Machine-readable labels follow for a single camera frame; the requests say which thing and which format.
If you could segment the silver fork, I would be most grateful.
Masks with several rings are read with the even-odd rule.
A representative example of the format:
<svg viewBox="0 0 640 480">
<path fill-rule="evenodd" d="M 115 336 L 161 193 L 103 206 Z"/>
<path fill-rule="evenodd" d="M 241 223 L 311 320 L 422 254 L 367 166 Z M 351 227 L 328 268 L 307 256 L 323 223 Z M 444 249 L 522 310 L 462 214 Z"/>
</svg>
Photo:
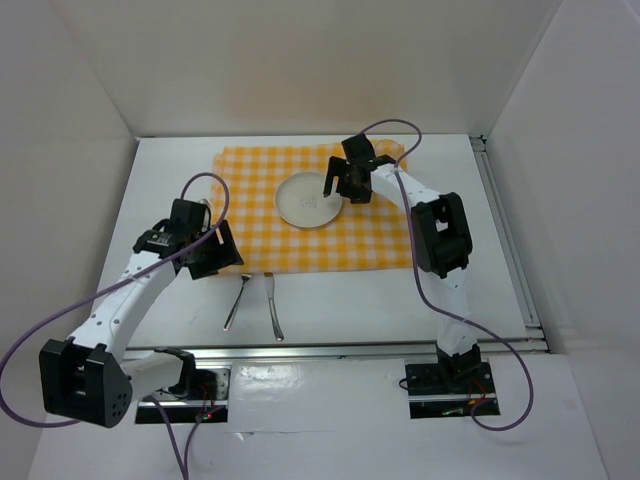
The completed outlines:
<svg viewBox="0 0 640 480">
<path fill-rule="evenodd" d="M 239 304 L 241 302 L 242 295 L 243 295 L 243 293 L 245 291 L 246 285 L 249 283 L 249 281 L 251 279 L 252 279 L 252 274 L 246 273 L 246 274 L 242 274 L 241 275 L 241 288 L 240 288 L 240 290 L 238 292 L 238 295 L 237 295 L 237 297 L 236 297 L 236 299 L 235 299 L 235 301 L 234 301 L 234 303 L 233 303 L 233 305 L 231 307 L 231 310 L 230 310 L 230 312 L 229 312 L 229 314 L 228 314 L 228 316 L 227 316 L 227 318 L 225 320 L 225 323 L 223 325 L 223 330 L 225 332 L 227 332 L 227 331 L 229 331 L 231 329 L 231 326 L 232 326 L 232 324 L 234 322 L 234 319 L 236 317 L 236 314 L 237 314 L 237 311 L 238 311 L 238 308 L 239 308 Z"/>
</svg>

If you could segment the cream round plate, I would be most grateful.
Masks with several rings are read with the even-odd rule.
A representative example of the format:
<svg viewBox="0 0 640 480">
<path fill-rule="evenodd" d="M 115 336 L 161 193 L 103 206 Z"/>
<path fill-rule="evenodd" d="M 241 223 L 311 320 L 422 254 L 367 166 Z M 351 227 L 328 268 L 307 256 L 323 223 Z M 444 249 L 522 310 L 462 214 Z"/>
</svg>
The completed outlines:
<svg viewBox="0 0 640 480">
<path fill-rule="evenodd" d="M 274 195 L 279 216 L 300 229 L 317 229 L 335 220 L 343 198 L 334 191 L 324 195 L 325 176 L 318 172 L 299 172 L 283 180 Z"/>
</svg>

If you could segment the silver table knife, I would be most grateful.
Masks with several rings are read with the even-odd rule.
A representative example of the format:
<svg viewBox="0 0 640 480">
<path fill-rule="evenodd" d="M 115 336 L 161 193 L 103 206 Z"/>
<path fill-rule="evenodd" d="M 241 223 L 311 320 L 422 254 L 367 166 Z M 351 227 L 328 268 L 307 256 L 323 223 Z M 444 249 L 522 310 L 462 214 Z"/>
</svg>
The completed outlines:
<svg viewBox="0 0 640 480">
<path fill-rule="evenodd" d="M 271 272 L 265 272 L 264 279 L 274 337 L 278 342 L 282 342 L 285 339 L 285 336 L 280 326 L 277 314 L 275 302 L 275 277 Z"/>
</svg>

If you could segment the yellow white checkered cloth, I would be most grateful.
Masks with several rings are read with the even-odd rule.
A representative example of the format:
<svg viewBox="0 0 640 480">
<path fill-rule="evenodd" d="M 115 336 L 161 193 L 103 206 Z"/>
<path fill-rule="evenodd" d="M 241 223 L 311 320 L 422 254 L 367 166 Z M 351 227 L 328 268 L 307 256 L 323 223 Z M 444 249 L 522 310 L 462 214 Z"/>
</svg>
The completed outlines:
<svg viewBox="0 0 640 480">
<path fill-rule="evenodd" d="M 344 203 L 328 225 L 296 228 L 277 213 L 277 187 L 299 172 L 326 172 L 338 142 L 300 146 L 227 146 L 212 170 L 229 187 L 211 189 L 215 210 L 229 208 L 226 219 L 244 261 L 226 273 L 307 273 L 406 268 L 411 264 L 405 214 L 379 195 L 368 204 Z"/>
</svg>

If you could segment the clear plastic cup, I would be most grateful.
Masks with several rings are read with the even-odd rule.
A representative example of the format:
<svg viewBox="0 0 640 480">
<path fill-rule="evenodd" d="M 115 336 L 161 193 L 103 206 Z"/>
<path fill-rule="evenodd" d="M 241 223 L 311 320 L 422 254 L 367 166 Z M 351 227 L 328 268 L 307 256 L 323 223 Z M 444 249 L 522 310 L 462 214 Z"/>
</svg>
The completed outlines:
<svg viewBox="0 0 640 480">
<path fill-rule="evenodd" d="M 404 146 L 391 139 L 380 139 L 374 143 L 377 156 L 388 155 L 397 159 L 404 153 Z"/>
</svg>

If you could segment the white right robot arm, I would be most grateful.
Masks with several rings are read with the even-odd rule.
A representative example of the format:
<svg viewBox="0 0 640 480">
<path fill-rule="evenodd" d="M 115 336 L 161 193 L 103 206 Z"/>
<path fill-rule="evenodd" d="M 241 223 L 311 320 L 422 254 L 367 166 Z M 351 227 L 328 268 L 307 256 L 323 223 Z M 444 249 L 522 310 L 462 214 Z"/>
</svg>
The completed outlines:
<svg viewBox="0 0 640 480">
<path fill-rule="evenodd" d="M 428 284 L 427 306 L 438 321 L 436 379 L 444 390 L 460 391 L 481 365 L 469 319 L 466 270 L 473 243 L 462 199 L 425 186 L 398 160 L 376 153 L 363 133 L 341 145 L 344 156 L 329 159 L 323 195 L 337 193 L 353 204 L 378 195 L 407 215 L 412 268 Z"/>
</svg>

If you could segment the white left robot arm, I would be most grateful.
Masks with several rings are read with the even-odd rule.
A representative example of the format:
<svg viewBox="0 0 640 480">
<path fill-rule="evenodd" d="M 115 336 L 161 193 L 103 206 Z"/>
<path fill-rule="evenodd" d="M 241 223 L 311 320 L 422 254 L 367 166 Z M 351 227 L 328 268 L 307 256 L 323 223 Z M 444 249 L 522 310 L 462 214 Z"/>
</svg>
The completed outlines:
<svg viewBox="0 0 640 480">
<path fill-rule="evenodd" d="M 201 373 L 192 354 L 162 347 L 127 362 L 125 351 L 181 270 L 198 280 L 242 262 L 225 218 L 213 222 L 207 205 L 174 200 L 170 216 L 136 240 L 119 282 L 91 316 L 66 340 L 49 340 L 41 349 L 45 410 L 112 428 L 131 403 L 156 391 L 164 389 L 176 399 L 193 394 Z"/>
</svg>

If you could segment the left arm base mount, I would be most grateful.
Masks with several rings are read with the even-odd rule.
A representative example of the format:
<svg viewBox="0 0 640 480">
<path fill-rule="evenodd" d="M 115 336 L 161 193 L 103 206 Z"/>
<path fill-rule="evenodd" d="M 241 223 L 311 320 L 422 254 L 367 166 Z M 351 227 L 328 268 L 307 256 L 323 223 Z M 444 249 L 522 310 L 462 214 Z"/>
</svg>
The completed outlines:
<svg viewBox="0 0 640 480">
<path fill-rule="evenodd" d="M 176 395 L 168 387 L 151 396 L 162 406 L 172 424 L 226 423 L 229 415 L 231 366 L 203 364 L 197 366 L 196 379 L 187 393 Z"/>
</svg>

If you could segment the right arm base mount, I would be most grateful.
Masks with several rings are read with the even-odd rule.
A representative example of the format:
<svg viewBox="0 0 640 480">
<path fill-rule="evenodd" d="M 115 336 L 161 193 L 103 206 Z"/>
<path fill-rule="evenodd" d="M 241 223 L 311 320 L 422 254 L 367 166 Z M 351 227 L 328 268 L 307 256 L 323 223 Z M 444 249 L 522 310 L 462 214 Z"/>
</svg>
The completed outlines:
<svg viewBox="0 0 640 480">
<path fill-rule="evenodd" d="M 398 386 L 408 395 L 411 419 L 499 416 L 492 370 L 488 362 L 461 379 L 445 380 L 436 363 L 406 364 Z"/>
</svg>

